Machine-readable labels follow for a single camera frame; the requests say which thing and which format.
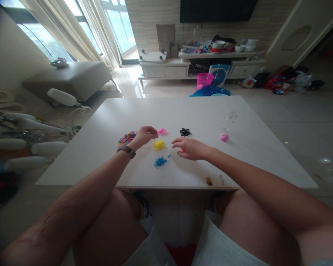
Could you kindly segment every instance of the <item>hand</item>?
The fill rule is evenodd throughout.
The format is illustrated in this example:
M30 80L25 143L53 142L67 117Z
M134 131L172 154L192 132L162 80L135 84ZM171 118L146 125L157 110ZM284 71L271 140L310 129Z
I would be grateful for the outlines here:
M141 148L144 144L147 144L151 139L157 139L158 133L155 128L151 126L143 126L138 129L136 137L128 143L128 147L137 151Z
M188 160L206 160L212 152L212 147L195 139L180 137L173 140L172 144L172 148L182 148L185 152L178 151L177 154Z

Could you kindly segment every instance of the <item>brown watch strap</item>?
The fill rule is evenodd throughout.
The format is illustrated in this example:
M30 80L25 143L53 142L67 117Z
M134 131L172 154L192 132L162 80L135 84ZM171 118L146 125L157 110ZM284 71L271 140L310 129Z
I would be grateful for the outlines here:
M117 152L119 152L120 150L127 152L129 154L129 156L131 157L131 159L133 159L136 156L136 152L126 145L119 146L119 148L117 149Z

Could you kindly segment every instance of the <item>drawer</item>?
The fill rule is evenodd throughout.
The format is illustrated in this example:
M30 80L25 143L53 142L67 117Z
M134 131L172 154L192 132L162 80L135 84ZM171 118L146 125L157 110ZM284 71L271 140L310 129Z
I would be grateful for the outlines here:
M233 71L230 76L246 76L253 75L255 71L260 68L260 65L244 65L244 66L234 66Z
M161 78L165 77L165 68L143 68L143 74L146 78Z
M186 77L186 66L166 67L165 76L167 78L184 78Z

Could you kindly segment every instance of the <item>red bowl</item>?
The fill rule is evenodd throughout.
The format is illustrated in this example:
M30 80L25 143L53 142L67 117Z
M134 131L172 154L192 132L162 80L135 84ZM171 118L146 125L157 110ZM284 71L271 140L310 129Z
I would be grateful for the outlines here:
M223 52L224 48L211 48L211 52Z

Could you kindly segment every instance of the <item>window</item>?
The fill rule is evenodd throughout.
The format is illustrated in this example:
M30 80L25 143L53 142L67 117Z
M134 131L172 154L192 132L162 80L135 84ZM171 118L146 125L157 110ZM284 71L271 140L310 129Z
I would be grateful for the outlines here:
M93 33L75 0L64 0L79 24L93 43L96 50L101 53ZM51 60L63 57L67 62L76 61L54 37L30 14L19 0L0 0L1 6L6 13L17 23L26 35L40 48L40 50Z
M122 59L138 59L136 41L125 1L100 0L100 2L111 25Z

